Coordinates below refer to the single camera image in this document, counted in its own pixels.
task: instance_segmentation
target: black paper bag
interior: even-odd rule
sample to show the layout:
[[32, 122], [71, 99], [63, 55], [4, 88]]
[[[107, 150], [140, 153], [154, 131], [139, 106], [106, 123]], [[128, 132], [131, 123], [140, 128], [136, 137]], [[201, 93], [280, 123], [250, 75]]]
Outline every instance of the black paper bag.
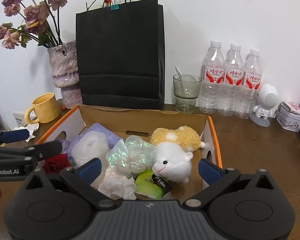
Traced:
[[84, 104], [162, 109], [165, 47], [158, 0], [77, 14], [76, 44]]

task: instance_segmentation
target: wooden table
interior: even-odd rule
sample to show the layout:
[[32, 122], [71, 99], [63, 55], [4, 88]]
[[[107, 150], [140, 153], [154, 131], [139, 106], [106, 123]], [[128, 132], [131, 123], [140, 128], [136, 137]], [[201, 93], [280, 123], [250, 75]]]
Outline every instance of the wooden table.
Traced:
[[[165, 105], [165, 110], [174, 110], [174, 106]], [[284, 191], [296, 213], [296, 223], [289, 240], [300, 240], [300, 134], [284, 130], [273, 118], [270, 118], [271, 125], [268, 128], [260, 127], [250, 119], [242, 120], [236, 116], [223, 117], [215, 113], [212, 119], [224, 168], [235, 167], [242, 173], [254, 173], [260, 168], [267, 169]], [[36, 138], [31, 143], [35, 143], [55, 122], [56, 120], [40, 125]], [[21, 182], [0, 183], [3, 191], [0, 230], [4, 230], [4, 209], [20, 185]]]

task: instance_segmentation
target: white robot figurine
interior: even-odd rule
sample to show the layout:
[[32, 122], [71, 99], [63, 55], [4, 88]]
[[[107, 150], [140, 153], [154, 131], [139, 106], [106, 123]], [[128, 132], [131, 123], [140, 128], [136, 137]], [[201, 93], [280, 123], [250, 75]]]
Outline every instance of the white robot figurine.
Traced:
[[274, 86], [266, 83], [260, 88], [257, 100], [259, 105], [255, 106], [252, 111], [255, 113], [257, 118], [262, 117], [266, 120], [272, 115], [271, 108], [275, 107], [278, 103], [278, 91]]

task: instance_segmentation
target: purple fluffy vase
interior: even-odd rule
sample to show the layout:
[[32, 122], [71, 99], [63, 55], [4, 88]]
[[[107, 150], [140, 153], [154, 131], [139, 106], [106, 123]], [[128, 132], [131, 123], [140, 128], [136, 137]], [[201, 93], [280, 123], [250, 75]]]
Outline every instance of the purple fluffy vase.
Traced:
[[71, 109], [82, 104], [75, 41], [48, 49], [53, 84], [61, 89], [63, 104]]

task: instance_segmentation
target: green snack package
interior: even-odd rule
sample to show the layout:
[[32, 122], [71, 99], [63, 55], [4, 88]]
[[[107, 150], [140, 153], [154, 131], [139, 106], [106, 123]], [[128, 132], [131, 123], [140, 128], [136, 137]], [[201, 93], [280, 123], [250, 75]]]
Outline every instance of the green snack package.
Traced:
[[137, 186], [136, 197], [142, 200], [159, 200], [171, 190], [171, 186], [163, 178], [153, 176], [152, 170], [140, 173], [134, 182]]

